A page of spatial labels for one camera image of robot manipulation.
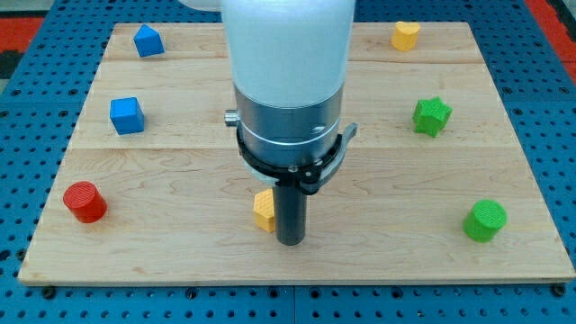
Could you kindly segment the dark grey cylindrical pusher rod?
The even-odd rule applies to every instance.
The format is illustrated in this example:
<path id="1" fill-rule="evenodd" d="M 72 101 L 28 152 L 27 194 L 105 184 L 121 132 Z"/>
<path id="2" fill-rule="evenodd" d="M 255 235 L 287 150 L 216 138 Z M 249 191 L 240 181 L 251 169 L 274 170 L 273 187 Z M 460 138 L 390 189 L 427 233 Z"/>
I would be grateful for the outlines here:
<path id="1" fill-rule="evenodd" d="M 307 196 L 293 186 L 273 188 L 274 230 L 286 246 L 300 244 L 305 237 Z"/>

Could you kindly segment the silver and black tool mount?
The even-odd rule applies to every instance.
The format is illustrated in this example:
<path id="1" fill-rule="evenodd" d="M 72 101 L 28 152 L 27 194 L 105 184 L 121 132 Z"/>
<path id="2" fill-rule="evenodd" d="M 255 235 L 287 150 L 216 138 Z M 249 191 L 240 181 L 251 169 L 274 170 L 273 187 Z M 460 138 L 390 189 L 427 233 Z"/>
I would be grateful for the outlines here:
<path id="1" fill-rule="evenodd" d="M 269 185 L 316 194 L 339 170 L 356 135 L 354 122 L 338 131 L 342 89 L 320 103 L 295 107 L 258 103 L 239 90 L 235 99 L 226 125 L 236 129 L 248 170 Z"/>

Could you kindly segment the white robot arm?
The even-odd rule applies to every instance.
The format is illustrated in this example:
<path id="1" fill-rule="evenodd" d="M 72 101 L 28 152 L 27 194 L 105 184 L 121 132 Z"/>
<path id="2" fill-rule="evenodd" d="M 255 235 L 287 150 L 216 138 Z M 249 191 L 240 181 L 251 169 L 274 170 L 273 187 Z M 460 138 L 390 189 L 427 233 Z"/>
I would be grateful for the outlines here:
<path id="1" fill-rule="evenodd" d="M 307 198 L 338 171 L 352 123 L 340 130 L 355 2 L 188 1 L 219 12 L 237 107 L 225 113 L 246 168 L 271 185 L 274 230 L 286 246 L 306 231 Z"/>

